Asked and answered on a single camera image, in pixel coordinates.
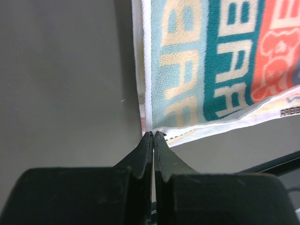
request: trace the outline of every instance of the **towel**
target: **towel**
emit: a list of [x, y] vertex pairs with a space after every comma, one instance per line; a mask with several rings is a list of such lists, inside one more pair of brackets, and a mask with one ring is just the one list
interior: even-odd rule
[[142, 0], [140, 11], [143, 131], [175, 146], [300, 113], [300, 0]]

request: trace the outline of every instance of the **printed towel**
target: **printed towel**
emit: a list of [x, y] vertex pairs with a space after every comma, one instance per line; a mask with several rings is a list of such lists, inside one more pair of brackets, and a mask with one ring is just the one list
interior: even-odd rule
[[143, 131], [160, 130], [174, 146], [300, 113], [300, 0], [142, 0], [140, 8]]

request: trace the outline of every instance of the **colorful towel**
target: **colorful towel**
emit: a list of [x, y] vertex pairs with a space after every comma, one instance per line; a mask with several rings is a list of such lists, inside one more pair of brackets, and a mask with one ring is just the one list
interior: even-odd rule
[[142, 25], [143, 128], [170, 146], [300, 113], [300, 0], [143, 0]]

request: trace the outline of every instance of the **teal stripe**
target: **teal stripe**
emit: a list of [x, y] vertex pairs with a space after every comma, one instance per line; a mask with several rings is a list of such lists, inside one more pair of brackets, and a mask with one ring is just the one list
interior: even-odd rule
[[[253, 79], [253, 73], [255, 68], [255, 53], [257, 48], [257, 42], [259, 38], [259, 29], [261, 27], [262, 16], [263, 16], [263, 9], [264, 9], [264, 0], [259, 0], [258, 2], [258, 12], [256, 15], [256, 26], [255, 31], [251, 33], [245, 34], [238, 34], [238, 35], [229, 35], [225, 37], [218, 37], [218, 29], [219, 29], [219, 22], [220, 22], [220, 0], [211, 0], [210, 1], [210, 10], [209, 10], [209, 24], [207, 28], [207, 39], [208, 44], [206, 48], [206, 58], [205, 58], [205, 87], [204, 87], [204, 116], [207, 121], [217, 120], [220, 119], [216, 112], [225, 110], [226, 108], [226, 101], [225, 96], [216, 97], [214, 98], [214, 91], [217, 88], [225, 87], [225, 86], [232, 86], [236, 83], [245, 82], [246, 83], [246, 103], [248, 105], [252, 105], [253, 101], [251, 100], [250, 90], [251, 84]], [[243, 4], [242, 5], [242, 15], [241, 21], [246, 22], [248, 21], [249, 14], [249, 5]], [[235, 18], [235, 16], [230, 15], [227, 23], [232, 23], [234, 20], [239, 18]], [[241, 40], [251, 40], [253, 42], [252, 49], [250, 52], [249, 58], [249, 68], [248, 72], [241, 78], [236, 78], [233, 80], [229, 80], [226, 82], [216, 83], [216, 75], [222, 72], [227, 72], [230, 70], [230, 63], [232, 60], [232, 53], [224, 53], [224, 54], [217, 54], [217, 47], [220, 43], [229, 43]], [[243, 53], [239, 53], [239, 58], [236, 67], [240, 66], [241, 59]], [[233, 106], [238, 106], [238, 98], [237, 94], [232, 96], [232, 104]]]

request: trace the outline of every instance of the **gray surface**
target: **gray surface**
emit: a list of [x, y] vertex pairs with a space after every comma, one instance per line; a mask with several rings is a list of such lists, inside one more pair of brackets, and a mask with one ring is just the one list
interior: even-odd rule
[[[0, 2], [0, 210], [29, 168], [112, 166], [137, 145], [129, 2], [118, 17], [109, 0]], [[294, 116], [173, 150], [198, 171], [235, 172], [299, 150], [299, 125]]]

